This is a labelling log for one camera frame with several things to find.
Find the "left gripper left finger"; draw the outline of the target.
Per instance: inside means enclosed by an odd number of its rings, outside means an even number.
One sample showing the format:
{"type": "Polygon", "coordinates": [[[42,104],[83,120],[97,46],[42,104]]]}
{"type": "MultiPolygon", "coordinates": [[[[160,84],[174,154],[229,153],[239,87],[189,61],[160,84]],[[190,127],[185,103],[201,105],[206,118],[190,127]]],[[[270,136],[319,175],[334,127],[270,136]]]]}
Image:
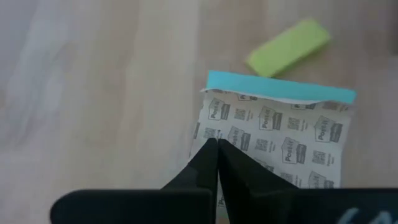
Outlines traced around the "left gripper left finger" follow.
{"type": "Polygon", "coordinates": [[[51,224],[215,224],[218,142],[208,139],[161,189],[76,190],[50,209],[51,224]]]}

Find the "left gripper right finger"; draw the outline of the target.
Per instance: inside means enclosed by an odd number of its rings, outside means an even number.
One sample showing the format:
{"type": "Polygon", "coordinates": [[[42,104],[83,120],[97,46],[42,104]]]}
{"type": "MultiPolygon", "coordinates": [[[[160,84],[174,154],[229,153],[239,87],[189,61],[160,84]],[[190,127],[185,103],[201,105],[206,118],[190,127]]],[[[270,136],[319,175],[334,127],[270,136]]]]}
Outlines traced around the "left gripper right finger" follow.
{"type": "Polygon", "coordinates": [[[300,189],[219,141],[230,224],[398,224],[398,189],[300,189]]]}

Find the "teal sticky note pad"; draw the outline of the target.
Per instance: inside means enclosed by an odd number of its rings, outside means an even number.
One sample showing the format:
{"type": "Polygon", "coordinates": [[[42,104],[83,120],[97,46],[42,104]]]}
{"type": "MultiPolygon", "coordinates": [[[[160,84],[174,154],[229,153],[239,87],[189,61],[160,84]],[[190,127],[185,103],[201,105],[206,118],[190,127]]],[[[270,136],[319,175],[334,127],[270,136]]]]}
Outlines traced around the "teal sticky note pad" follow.
{"type": "Polygon", "coordinates": [[[226,139],[300,188],[341,185],[353,90],[211,70],[190,154],[226,139]]]}

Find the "yellow-green sticky note pad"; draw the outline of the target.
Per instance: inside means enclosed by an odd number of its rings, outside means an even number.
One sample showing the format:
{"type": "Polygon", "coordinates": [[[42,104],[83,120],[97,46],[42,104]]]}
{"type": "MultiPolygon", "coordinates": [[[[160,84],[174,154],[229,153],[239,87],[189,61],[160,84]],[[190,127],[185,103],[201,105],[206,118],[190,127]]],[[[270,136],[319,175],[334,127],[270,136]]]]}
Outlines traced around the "yellow-green sticky note pad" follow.
{"type": "Polygon", "coordinates": [[[261,77],[274,77],[330,40],[328,31],[317,21],[305,19],[253,50],[246,65],[261,77]]]}

